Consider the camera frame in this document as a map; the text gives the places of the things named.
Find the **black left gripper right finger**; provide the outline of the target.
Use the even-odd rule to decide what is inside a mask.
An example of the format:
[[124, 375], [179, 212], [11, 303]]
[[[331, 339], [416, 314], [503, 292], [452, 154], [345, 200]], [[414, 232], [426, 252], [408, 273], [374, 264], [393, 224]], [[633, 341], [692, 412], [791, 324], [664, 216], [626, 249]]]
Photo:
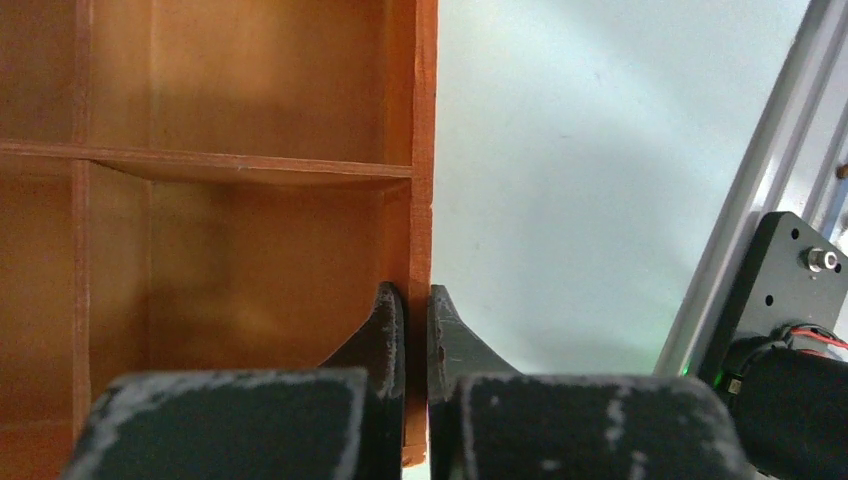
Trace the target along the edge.
[[430, 474], [435, 479], [748, 479], [733, 421], [691, 377], [530, 375], [428, 302]]

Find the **wooden compartment tray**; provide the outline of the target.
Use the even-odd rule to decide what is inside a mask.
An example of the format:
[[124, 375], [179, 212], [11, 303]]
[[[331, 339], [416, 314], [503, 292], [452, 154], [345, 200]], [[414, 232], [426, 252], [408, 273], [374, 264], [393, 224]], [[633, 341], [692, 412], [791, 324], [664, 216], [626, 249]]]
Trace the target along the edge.
[[426, 457], [438, 5], [1, 5], [1, 475], [143, 372], [312, 370], [406, 312]]

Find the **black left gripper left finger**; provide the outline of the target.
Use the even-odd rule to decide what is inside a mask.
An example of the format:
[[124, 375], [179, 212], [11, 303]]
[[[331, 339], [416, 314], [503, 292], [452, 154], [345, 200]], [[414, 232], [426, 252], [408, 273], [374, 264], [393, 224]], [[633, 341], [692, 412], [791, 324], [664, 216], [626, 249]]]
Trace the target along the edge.
[[378, 286], [365, 323], [312, 370], [143, 372], [90, 410], [65, 479], [398, 479], [404, 301]]

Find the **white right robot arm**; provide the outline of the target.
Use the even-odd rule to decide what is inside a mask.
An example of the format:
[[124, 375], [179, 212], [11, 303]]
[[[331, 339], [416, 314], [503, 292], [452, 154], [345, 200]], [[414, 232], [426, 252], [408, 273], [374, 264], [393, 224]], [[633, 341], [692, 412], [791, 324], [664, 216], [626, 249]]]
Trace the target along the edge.
[[765, 475], [847, 476], [847, 363], [829, 351], [847, 350], [846, 298], [846, 255], [797, 215], [766, 214], [697, 371]]

